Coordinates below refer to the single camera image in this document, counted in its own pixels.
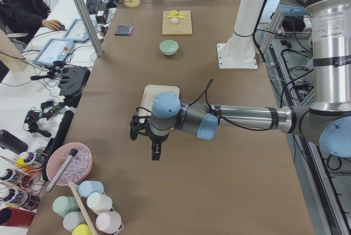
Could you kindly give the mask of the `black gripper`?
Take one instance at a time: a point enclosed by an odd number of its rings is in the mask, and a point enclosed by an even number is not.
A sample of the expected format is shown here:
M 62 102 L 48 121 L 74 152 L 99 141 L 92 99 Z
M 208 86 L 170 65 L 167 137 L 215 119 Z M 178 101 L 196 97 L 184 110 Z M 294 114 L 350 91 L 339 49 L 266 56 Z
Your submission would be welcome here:
M 150 121 L 148 121 L 148 136 L 152 143 L 151 160 L 159 161 L 161 157 L 162 142 L 168 139 L 170 128 L 158 129 Z

